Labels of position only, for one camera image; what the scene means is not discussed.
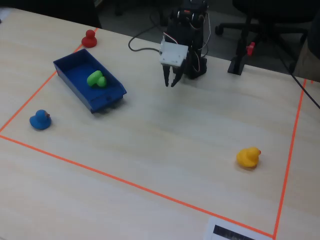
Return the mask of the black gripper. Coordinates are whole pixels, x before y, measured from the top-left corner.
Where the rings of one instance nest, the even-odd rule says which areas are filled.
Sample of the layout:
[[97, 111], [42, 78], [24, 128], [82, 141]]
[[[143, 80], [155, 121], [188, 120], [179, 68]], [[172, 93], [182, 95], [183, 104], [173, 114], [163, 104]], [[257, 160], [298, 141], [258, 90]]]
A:
[[174, 87], [187, 71], [190, 64], [190, 58], [188, 53], [164, 51], [161, 54], [161, 65], [163, 68], [163, 76], [165, 86], [169, 86], [169, 75], [171, 72], [175, 74], [175, 77], [171, 83], [171, 87]]

